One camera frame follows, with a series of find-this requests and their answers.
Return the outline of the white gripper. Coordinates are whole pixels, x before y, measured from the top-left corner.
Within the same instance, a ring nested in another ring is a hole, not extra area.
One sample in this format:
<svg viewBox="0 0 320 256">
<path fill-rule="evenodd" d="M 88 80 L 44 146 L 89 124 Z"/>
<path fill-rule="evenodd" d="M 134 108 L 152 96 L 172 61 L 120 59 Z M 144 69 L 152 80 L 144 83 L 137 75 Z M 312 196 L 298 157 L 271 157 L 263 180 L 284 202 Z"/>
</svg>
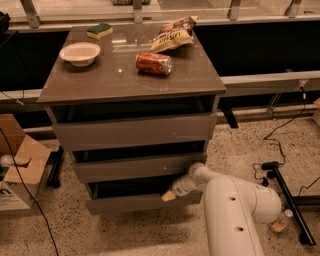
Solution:
<svg viewBox="0 0 320 256">
<path fill-rule="evenodd" d="M 161 200 L 163 202 L 175 200 L 176 196 L 183 197 L 194 191 L 196 187 L 197 183 L 189 175 L 181 176 L 171 185 L 171 190 L 161 196 Z"/>
</svg>

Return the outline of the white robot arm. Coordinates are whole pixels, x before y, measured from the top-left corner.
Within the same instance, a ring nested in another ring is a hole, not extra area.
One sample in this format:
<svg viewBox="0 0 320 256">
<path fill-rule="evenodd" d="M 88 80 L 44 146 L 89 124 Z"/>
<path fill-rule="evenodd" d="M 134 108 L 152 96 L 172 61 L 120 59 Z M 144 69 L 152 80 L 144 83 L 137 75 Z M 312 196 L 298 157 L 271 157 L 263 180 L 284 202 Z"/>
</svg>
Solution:
<svg viewBox="0 0 320 256">
<path fill-rule="evenodd" d="M 162 200 L 171 201 L 197 190 L 204 192 L 210 256 L 265 256 L 255 225 L 279 217 L 281 200 L 273 189 L 194 163 Z"/>
</svg>

